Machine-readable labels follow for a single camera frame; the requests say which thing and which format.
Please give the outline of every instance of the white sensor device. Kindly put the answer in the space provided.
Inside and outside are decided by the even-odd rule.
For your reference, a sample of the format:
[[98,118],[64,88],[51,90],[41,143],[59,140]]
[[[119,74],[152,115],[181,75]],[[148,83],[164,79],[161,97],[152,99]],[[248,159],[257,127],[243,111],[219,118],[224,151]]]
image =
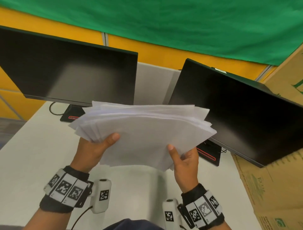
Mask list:
[[163,215],[166,230],[180,230],[182,225],[181,214],[177,208],[176,198],[168,199],[162,203]]
[[105,212],[108,209],[109,197],[111,195],[112,182],[108,179],[95,180],[90,195],[91,211],[94,214]]

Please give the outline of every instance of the white divider board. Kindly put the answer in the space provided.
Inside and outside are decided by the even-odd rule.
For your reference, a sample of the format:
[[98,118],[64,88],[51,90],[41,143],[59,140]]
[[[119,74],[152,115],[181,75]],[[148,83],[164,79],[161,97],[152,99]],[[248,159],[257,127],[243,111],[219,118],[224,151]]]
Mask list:
[[181,71],[138,62],[134,105],[168,104]]

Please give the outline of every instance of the monitor base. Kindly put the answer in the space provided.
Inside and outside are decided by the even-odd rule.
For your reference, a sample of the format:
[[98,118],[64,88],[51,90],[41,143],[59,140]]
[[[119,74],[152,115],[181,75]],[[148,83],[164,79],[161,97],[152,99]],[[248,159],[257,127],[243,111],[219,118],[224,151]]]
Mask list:
[[210,140],[206,140],[197,146],[199,156],[215,166],[219,166],[221,150],[221,146]]
[[60,118],[60,121],[73,122],[74,120],[85,114],[85,112],[82,109],[83,107],[86,106],[69,105],[65,110],[64,114],[62,115],[62,117]]

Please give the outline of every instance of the black clip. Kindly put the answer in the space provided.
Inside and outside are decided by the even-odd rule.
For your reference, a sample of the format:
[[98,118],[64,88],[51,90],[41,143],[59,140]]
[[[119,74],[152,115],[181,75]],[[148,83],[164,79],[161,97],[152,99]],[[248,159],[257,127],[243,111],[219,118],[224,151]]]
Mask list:
[[75,208],[83,207],[87,197],[92,193],[92,187],[93,187],[94,183],[91,181],[87,181],[87,183],[89,185],[84,189],[82,195],[80,196],[79,200],[77,201],[77,203],[75,205]]
[[192,221],[186,207],[183,204],[179,204],[177,208],[178,208],[180,214],[182,215],[183,219],[185,220],[185,222],[190,227],[190,229],[193,229],[195,227],[195,224]]

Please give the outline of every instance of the black monitor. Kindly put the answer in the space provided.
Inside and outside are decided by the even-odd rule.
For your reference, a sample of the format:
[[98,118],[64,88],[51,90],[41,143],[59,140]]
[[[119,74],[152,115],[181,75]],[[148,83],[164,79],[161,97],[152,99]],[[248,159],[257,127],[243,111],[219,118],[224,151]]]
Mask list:
[[211,141],[263,167],[303,148],[303,106],[264,84],[187,59],[169,104],[210,109]]
[[0,26],[0,66],[26,98],[133,105],[138,53]]

